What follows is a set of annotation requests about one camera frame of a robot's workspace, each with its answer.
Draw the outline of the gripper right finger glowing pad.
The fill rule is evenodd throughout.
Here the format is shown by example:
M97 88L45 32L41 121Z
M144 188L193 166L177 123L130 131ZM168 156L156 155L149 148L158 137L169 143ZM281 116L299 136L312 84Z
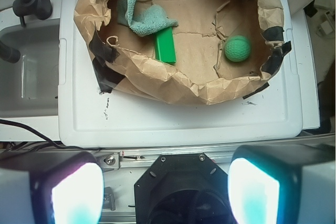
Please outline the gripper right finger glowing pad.
M335 147L242 145L228 197L238 223L335 223Z

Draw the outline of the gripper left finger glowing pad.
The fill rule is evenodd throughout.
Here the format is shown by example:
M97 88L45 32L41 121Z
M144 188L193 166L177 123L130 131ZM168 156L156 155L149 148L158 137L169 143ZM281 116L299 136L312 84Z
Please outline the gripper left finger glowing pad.
M1 153L1 223L98 223L103 195L90 152Z

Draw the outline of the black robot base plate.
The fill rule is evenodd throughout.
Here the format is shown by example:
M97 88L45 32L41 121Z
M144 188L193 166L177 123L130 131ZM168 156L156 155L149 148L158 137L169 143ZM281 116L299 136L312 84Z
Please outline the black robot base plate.
M204 153L161 155L134 184L137 223L233 223L227 174Z

